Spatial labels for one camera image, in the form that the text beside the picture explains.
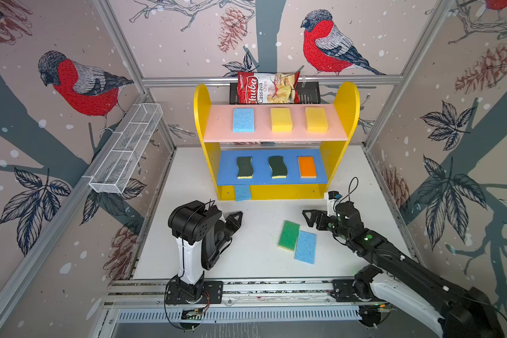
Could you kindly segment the orange sponge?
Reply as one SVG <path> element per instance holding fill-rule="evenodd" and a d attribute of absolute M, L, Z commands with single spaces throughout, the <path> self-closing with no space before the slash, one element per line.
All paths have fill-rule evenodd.
<path fill-rule="evenodd" d="M 315 168 L 315 161 L 312 156 L 299 156 L 299 171 L 300 177 L 303 179 L 317 178 L 317 171 Z"/>

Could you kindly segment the dark green wavy sponge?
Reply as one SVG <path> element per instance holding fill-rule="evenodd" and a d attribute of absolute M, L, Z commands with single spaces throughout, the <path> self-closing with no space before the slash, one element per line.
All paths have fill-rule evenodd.
<path fill-rule="evenodd" d="M 287 177 L 288 170 L 282 156 L 270 156 L 268 158 L 268 163 L 271 169 L 272 179 L 283 179 Z"/>
<path fill-rule="evenodd" d="M 252 157 L 251 156 L 240 156 L 237 157 L 237 178 L 238 179 L 251 179 L 254 175 Z"/>

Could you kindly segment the yellow sponge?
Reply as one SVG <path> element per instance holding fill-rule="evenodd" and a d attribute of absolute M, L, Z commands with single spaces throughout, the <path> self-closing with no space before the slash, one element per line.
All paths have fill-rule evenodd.
<path fill-rule="evenodd" d="M 323 107 L 306 107 L 305 118 L 308 132 L 325 134 L 328 131 L 328 120 Z"/>
<path fill-rule="evenodd" d="M 291 132 L 293 130 L 292 115 L 289 108 L 271 108 L 270 119 L 272 132 Z"/>

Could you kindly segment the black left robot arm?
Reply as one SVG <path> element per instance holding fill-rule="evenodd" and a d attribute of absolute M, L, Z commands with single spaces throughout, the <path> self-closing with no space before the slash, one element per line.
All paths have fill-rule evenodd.
<path fill-rule="evenodd" d="M 231 213 L 222 219 L 214 201 L 192 201 L 177 207 L 168 220 L 179 251 L 179 271 L 168 292 L 171 303 L 194 303 L 209 294 L 204 273 L 211 270 L 232 243 L 241 228 L 243 213 Z"/>

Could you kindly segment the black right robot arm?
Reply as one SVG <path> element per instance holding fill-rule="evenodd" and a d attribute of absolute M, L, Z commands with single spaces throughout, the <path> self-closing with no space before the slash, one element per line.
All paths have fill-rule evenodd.
<path fill-rule="evenodd" d="M 304 210 L 308 226 L 328 231 L 339 244 L 368 262 L 354 276 L 353 291 L 362 301 L 379 299 L 401 309 L 438 337 L 503 337 L 498 311 L 486 294 L 466 290 L 434 274 L 366 228 L 353 202 L 332 211 Z"/>

